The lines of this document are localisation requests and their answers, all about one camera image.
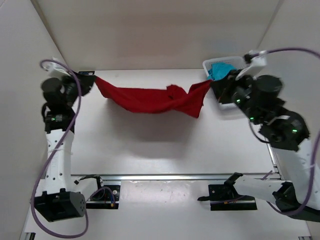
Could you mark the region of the red t shirt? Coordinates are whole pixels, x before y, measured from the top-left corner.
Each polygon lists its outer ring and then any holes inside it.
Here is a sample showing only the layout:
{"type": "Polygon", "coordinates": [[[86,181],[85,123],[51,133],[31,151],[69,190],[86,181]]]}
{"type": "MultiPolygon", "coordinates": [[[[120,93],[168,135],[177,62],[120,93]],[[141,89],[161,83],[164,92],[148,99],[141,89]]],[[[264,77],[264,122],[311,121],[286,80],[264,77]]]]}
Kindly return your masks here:
{"type": "Polygon", "coordinates": [[[198,118],[211,80],[192,84],[186,92],[182,87],[169,85],[165,89],[116,87],[97,77],[95,84],[106,99],[132,113],[161,114],[178,111],[198,118]]]}

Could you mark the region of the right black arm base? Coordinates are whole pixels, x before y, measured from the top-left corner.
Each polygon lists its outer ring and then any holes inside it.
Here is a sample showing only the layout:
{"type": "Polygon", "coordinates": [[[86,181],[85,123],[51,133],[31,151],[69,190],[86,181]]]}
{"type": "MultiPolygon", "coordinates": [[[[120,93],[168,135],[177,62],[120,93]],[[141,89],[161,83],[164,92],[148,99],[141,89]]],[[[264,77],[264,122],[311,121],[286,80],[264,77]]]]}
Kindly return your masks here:
{"type": "Polygon", "coordinates": [[[257,210],[255,198],[238,194],[234,187],[236,180],[242,176],[242,173],[235,172],[222,184],[209,184],[208,196],[200,196],[197,201],[209,201],[211,211],[257,210]]]}

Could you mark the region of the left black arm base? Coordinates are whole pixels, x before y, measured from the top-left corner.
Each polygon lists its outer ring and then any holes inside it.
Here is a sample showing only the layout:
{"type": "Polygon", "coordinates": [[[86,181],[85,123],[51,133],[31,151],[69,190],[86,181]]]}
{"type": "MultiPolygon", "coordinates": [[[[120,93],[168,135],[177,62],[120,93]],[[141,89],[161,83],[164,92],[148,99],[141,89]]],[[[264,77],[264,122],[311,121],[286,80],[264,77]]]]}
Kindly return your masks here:
{"type": "Polygon", "coordinates": [[[73,180],[74,191],[86,199],[87,209],[115,210],[119,208],[121,182],[106,180],[97,174],[77,176],[73,180]]]}

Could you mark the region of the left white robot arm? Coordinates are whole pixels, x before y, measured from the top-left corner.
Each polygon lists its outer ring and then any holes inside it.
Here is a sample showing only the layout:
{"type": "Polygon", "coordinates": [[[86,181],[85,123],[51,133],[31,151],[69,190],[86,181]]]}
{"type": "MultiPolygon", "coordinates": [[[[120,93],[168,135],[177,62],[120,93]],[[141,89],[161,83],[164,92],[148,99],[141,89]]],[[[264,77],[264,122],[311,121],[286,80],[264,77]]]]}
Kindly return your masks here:
{"type": "Polygon", "coordinates": [[[71,177],[75,132],[72,106],[78,98],[78,86],[71,76],[65,75],[46,79],[41,90],[45,99],[41,114],[48,153],[54,156],[45,169],[43,188],[34,198],[34,207],[48,222],[83,217],[86,201],[90,197],[103,198],[105,188],[96,177],[80,180],[71,177]]]}

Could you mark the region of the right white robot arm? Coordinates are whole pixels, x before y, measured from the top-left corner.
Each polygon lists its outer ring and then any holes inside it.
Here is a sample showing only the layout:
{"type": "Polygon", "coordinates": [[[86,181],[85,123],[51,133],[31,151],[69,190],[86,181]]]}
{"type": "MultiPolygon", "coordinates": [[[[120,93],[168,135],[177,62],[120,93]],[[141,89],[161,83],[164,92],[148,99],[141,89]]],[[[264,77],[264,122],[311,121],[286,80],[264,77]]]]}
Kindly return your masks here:
{"type": "Polygon", "coordinates": [[[211,83],[220,104],[234,104],[250,126],[258,125],[260,141],[270,145],[283,175],[282,180],[256,179],[233,173],[224,182],[224,194],[230,200],[250,196],[267,201],[280,214],[296,220],[320,220],[320,169],[316,164],[318,145],[304,118],[285,108],[279,95],[280,78],[272,75],[238,76],[232,70],[223,79],[211,83]]]}

